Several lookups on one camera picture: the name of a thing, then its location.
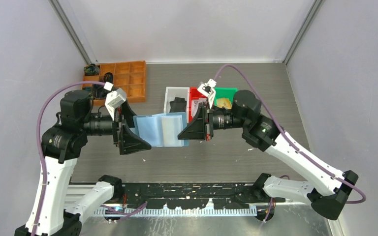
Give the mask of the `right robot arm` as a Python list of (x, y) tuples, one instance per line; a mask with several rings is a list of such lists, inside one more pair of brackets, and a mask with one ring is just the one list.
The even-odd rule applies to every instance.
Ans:
[(241, 128), (241, 137), (251, 147), (287, 164), (304, 180), (288, 180), (262, 173), (251, 196), (266, 202), (289, 199), (310, 205), (319, 215), (336, 220), (355, 186), (358, 175), (341, 171), (318, 159), (298, 144), (288, 132), (261, 113), (261, 101), (249, 90), (237, 91), (231, 109), (200, 104), (195, 117), (178, 134), (180, 140), (206, 140), (215, 130)]

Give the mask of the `blue leather card holder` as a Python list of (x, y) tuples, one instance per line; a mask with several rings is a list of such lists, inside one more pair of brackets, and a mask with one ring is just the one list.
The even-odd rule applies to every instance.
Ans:
[(185, 147), (189, 141), (178, 139), (187, 126), (185, 112), (134, 116), (134, 133), (156, 148)]

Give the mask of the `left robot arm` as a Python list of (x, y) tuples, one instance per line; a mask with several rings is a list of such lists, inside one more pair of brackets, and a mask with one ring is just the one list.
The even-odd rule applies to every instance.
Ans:
[(94, 101), (85, 90), (73, 90), (60, 101), (58, 121), (39, 133), (40, 185), (26, 224), (15, 230), (17, 236), (77, 236), (86, 220), (107, 201), (125, 198), (122, 180), (103, 175), (81, 199), (65, 206), (74, 168), (89, 136), (113, 137), (121, 155), (150, 150), (151, 145), (132, 132), (134, 112), (126, 93), (113, 89), (105, 99), (108, 114), (92, 113)]

